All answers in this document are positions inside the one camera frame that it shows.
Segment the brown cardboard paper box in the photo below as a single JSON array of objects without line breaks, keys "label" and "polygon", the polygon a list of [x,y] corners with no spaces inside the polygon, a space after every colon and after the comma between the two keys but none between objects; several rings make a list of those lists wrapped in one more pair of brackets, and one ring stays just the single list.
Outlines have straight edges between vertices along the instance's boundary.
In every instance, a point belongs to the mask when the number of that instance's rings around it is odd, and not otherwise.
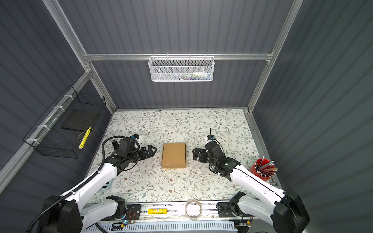
[{"label": "brown cardboard paper box", "polygon": [[161,167],[164,169],[185,169],[186,166],[186,144],[164,144]]}]

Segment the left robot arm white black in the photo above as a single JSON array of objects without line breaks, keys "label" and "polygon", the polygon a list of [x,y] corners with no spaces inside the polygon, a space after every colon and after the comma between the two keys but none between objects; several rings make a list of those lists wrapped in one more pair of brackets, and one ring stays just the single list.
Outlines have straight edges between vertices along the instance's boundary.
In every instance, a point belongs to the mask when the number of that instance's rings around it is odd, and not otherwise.
[{"label": "left robot arm white black", "polygon": [[119,142],[115,136],[110,137],[114,151],[110,156],[103,155],[96,171],[60,196],[52,195],[45,200],[41,213],[28,226],[28,233],[34,226],[37,226],[38,233],[80,233],[107,217],[127,218],[126,201],[117,196],[111,195],[100,203],[86,206],[107,182],[121,172],[129,171],[130,164],[136,165],[139,161],[152,158],[158,151],[152,145],[142,147],[137,134],[119,136],[118,139]]}]

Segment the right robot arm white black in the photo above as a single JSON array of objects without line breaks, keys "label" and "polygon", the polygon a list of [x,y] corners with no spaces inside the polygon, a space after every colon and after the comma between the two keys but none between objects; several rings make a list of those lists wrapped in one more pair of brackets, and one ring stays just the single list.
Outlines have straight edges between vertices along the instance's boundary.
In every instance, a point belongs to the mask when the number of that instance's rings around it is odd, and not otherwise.
[{"label": "right robot arm white black", "polygon": [[213,173],[256,196],[252,199],[244,192],[238,192],[230,200],[234,215],[255,216],[271,224],[278,233],[302,233],[309,224],[310,217],[296,192],[286,192],[255,176],[239,161],[225,156],[218,142],[209,141],[205,148],[194,148],[192,153],[195,161],[208,163]]}]

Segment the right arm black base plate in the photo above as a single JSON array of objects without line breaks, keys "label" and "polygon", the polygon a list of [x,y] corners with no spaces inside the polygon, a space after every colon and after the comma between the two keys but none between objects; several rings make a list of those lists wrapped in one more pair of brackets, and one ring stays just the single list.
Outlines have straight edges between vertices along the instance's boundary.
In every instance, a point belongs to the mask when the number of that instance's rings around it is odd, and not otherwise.
[{"label": "right arm black base plate", "polygon": [[233,210],[230,202],[218,202],[216,204],[216,209],[220,218],[229,217],[254,217],[250,214],[243,214],[240,211]]}]

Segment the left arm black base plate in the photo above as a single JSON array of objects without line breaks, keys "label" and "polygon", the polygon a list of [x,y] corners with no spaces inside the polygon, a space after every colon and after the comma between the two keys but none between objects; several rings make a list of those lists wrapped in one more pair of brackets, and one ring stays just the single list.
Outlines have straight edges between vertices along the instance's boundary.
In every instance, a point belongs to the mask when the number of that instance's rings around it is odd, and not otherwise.
[{"label": "left arm black base plate", "polygon": [[126,205],[126,212],[120,216],[109,216],[102,221],[115,221],[115,220],[139,220],[141,215],[141,205],[140,204],[130,204]]}]

